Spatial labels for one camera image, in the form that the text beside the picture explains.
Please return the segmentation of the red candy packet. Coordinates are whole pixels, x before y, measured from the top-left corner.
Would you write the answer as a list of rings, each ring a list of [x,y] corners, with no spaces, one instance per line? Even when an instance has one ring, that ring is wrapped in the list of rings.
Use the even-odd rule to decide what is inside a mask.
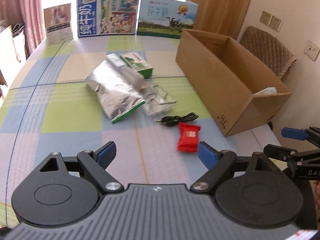
[[[177,145],[177,150],[180,152],[196,153],[199,144],[200,126],[190,125],[183,122],[178,124],[180,138]]]

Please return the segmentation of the white green medicine box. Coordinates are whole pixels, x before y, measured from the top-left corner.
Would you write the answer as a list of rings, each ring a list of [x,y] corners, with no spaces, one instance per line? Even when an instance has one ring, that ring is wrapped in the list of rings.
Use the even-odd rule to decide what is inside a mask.
[[[277,94],[277,89],[276,87],[267,87],[265,89],[262,89],[261,91],[258,91],[256,93],[254,93],[254,96],[257,95],[272,95],[272,94]]]

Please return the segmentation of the silver foil bag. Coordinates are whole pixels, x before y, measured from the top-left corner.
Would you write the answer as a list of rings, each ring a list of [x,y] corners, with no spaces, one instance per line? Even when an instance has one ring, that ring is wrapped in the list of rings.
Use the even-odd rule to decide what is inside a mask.
[[[113,124],[145,103],[143,96],[106,60],[86,77],[85,83]]]

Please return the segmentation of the clear bag with metal basket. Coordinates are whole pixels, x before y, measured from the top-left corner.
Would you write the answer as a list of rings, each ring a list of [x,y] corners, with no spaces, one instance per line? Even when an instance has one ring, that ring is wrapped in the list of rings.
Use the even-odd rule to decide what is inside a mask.
[[[159,85],[149,84],[140,93],[145,100],[142,109],[148,116],[165,113],[176,104],[176,100]]]

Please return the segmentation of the brown cardboard box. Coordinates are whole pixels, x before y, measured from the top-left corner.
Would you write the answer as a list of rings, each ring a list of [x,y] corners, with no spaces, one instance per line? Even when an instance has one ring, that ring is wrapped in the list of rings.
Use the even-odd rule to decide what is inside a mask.
[[[225,137],[267,124],[291,96],[256,56],[229,36],[183,29],[176,62]],[[277,94],[253,94],[276,87]]]

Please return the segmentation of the clear plastic package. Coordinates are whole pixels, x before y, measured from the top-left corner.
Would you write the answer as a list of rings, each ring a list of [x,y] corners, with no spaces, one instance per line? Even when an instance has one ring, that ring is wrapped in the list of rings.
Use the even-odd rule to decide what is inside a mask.
[[[143,82],[144,77],[139,72],[136,72],[133,68],[127,65],[124,60],[122,60],[117,54],[107,54],[106,60],[111,66],[121,74],[127,82],[135,87],[135,89],[140,90]]]

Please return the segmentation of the green white small box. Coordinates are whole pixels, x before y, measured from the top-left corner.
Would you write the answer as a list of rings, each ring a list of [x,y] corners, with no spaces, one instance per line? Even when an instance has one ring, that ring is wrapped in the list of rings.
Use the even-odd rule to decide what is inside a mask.
[[[145,79],[152,77],[153,67],[149,65],[137,52],[123,53],[120,57],[129,67],[142,74]]]

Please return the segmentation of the white product photo box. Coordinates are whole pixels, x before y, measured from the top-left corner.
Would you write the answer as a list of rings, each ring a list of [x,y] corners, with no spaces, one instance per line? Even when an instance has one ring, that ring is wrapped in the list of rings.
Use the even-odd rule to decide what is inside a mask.
[[[53,45],[73,39],[71,28],[71,3],[43,10],[46,41]]]

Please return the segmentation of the blue milk carton box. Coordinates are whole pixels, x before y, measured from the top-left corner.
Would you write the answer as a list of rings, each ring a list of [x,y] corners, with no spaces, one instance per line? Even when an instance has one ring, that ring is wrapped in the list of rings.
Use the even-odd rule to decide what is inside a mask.
[[[78,37],[134,35],[139,0],[76,0]]]

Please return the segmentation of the cow picture milk box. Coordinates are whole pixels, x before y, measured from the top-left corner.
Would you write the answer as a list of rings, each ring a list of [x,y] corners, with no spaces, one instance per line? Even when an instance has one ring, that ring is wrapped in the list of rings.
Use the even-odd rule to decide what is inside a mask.
[[[140,0],[137,35],[180,38],[193,29],[198,5],[191,1]]]

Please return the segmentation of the wooden cabinet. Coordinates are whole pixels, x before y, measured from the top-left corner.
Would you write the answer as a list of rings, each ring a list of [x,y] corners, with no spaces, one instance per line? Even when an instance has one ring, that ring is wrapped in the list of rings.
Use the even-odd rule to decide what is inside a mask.
[[[194,30],[230,36],[234,39],[251,0],[190,0],[199,5]]]

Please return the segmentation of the pink curtain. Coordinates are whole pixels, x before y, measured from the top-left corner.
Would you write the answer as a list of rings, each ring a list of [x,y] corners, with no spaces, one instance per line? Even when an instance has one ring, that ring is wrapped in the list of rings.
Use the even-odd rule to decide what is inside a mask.
[[[41,0],[1,0],[1,20],[25,24],[25,51],[30,56],[45,38]]]

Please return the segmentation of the double wall socket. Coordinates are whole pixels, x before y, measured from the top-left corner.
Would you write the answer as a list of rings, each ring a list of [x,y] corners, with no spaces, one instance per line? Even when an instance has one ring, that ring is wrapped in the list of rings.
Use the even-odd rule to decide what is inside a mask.
[[[270,13],[263,11],[260,16],[260,22],[266,26],[269,26],[271,29],[273,29],[276,32],[279,32],[281,29],[281,26],[283,24],[283,21],[279,18],[277,18],[274,15],[271,15]]]

